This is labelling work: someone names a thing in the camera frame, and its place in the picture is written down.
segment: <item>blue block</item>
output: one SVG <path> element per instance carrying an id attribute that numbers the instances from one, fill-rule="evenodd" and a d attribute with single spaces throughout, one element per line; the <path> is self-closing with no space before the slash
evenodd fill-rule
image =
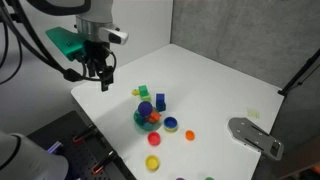
<path id="1" fill-rule="evenodd" d="M 161 105 L 157 104 L 156 108 L 157 108 L 157 110 L 159 112 L 165 111 L 166 110 L 166 104 L 165 103 L 163 103 Z"/>
<path id="2" fill-rule="evenodd" d="M 164 102 L 164 94 L 157 94 L 157 98 L 156 98 L 156 105 L 158 106 L 165 106 L 165 102 Z"/>

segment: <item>green gripper part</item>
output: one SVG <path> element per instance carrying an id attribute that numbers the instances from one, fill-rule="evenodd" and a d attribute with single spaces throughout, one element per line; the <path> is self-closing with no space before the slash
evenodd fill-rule
<path id="1" fill-rule="evenodd" d="M 57 46 L 57 48 L 70 60 L 75 60 L 75 54 L 86 55 L 83 43 L 86 39 L 79 34 L 70 32 L 62 27 L 56 27 L 46 31 L 47 36 Z"/>

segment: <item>purple block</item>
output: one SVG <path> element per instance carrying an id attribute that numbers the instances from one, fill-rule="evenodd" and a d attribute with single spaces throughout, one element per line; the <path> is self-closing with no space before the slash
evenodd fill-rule
<path id="1" fill-rule="evenodd" d="M 143 117 L 149 116 L 153 110 L 152 104 L 150 102 L 144 101 L 139 104 L 138 111 Z"/>

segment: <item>green block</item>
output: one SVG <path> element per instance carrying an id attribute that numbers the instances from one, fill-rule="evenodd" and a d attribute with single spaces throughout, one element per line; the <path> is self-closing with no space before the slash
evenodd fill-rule
<path id="1" fill-rule="evenodd" d="M 148 102 L 151 102 L 151 97 L 150 95 L 148 94 L 147 96 L 142 96 L 141 97 L 142 101 L 148 101 Z"/>
<path id="2" fill-rule="evenodd" d="M 148 88 L 146 85 L 139 86 L 139 92 L 141 97 L 149 95 Z"/>

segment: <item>metal bracket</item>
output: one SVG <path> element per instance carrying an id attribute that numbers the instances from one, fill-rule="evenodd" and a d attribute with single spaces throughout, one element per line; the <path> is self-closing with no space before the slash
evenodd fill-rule
<path id="1" fill-rule="evenodd" d="M 281 160 L 284 145 L 247 118 L 232 118 L 228 123 L 234 138 L 250 145 L 273 160 Z"/>

